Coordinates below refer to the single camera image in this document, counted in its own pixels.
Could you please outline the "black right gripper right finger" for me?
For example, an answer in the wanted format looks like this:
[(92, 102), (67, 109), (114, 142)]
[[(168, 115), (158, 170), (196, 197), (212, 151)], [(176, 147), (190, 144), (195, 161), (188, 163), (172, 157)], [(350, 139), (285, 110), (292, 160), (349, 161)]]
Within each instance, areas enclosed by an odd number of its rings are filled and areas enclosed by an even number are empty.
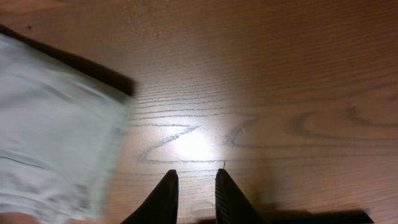
[(263, 224), (249, 200), (225, 169), (218, 169), (215, 179), (217, 224)]

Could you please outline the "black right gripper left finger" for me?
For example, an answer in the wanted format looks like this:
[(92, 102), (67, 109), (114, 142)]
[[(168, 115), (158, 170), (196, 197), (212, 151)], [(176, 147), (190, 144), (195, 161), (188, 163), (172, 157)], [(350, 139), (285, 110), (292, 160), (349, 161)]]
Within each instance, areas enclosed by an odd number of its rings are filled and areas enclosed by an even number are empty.
[(121, 224), (176, 224), (178, 175), (169, 170), (139, 208)]

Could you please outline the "grey-green shorts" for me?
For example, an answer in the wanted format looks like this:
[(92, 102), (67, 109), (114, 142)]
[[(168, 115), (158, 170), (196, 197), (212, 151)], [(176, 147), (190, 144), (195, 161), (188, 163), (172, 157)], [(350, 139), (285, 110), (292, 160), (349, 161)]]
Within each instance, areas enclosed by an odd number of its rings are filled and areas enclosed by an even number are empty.
[(1, 36), (1, 212), (41, 223), (102, 216), (127, 94)]

